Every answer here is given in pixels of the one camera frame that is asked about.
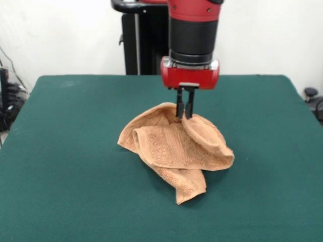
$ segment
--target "white wall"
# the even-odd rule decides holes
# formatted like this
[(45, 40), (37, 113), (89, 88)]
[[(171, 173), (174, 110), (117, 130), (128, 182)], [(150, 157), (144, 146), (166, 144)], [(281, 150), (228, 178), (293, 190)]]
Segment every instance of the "white wall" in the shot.
[[(110, 0), (0, 3), (0, 45), (29, 88), (41, 75), (125, 72)], [(222, 74), (284, 74), (323, 92), (323, 1), (225, 0), (215, 56)]]

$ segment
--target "red robot arm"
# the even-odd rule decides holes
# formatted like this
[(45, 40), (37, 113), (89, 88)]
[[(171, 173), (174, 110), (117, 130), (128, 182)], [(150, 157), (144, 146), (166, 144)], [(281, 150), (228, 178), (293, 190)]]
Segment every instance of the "red robot arm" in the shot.
[[(177, 113), (193, 114), (195, 89), (213, 89), (219, 78), (219, 62), (212, 60), (223, 0), (168, 0), (169, 56), (161, 62), (164, 85), (177, 90)], [(189, 91), (184, 108), (182, 90)]]

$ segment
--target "green felt tabletop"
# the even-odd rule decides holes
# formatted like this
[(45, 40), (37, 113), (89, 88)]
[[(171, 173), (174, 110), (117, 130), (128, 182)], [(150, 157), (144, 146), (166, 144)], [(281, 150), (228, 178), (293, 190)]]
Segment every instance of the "green felt tabletop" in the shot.
[(322, 241), (323, 129), (283, 76), (221, 76), (194, 112), (236, 159), (175, 191), (117, 145), (176, 100), (158, 76), (41, 77), (0, 150), (0, 241)]

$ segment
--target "black stand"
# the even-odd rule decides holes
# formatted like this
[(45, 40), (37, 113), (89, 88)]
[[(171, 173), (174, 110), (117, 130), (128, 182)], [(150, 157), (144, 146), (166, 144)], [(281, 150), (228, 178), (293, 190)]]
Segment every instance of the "black stand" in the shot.
[(112, 0), (112, 6), (125, 13), (122, 40), (126, 74), (160, 74), (161, 58), (168, 55), (167, 5)]

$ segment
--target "towel fold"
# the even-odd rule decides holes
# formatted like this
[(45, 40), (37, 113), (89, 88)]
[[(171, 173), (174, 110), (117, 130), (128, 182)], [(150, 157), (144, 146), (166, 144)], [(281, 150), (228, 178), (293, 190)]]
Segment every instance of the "towel fold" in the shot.
[(234, 154), (220, 131), (207, 119), (175, 117), (176, 105), (162, 103), (130, 121), (118, 144), (138, 154), (162, 179), (176, 189), (181, 204), (206, 192), (201, 170), (232, 166)]

